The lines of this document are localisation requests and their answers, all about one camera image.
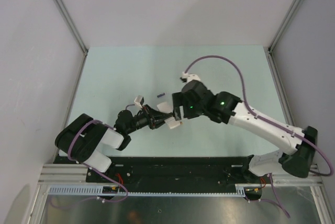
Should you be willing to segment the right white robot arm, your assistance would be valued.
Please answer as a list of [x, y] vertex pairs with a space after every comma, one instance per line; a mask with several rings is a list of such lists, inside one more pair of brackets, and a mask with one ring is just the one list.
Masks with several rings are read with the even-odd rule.
[[246, 105], [241, 98], [228, 93], [213, 94], [202, 82], [192, 80], [172, 95], [176, 120], [206, 116], [218, 124], [233, 125], [247, 130], [278, 147], [263, 155], [250, 155], [243, 164], [242, 178], [253, 183], [259, 177], [285, 171], [307, 178], [315, 155], [317, 130], [282, 124]]

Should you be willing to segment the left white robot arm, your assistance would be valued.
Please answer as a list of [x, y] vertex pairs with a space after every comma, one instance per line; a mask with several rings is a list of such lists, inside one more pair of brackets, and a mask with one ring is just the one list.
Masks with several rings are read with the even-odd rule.
[[166, 102], [159, 104], [158, 110], [148, 105], [137, 107], [136, 115], [128, 109], [122, 110], [112, 127], [81, 114], [57, 135], [55, 146], [66, 153], [70, 161], [96, 169], [99, 178], [110, 182], [115, 178], [116, 170], [111, 166], [111, 159], [98, 151], [99, 145], [122, 151], [131, 141], [130, 134], [139, 129], [149, 127], [154, 130], [162, 125], [174, 129], [181, 125]]

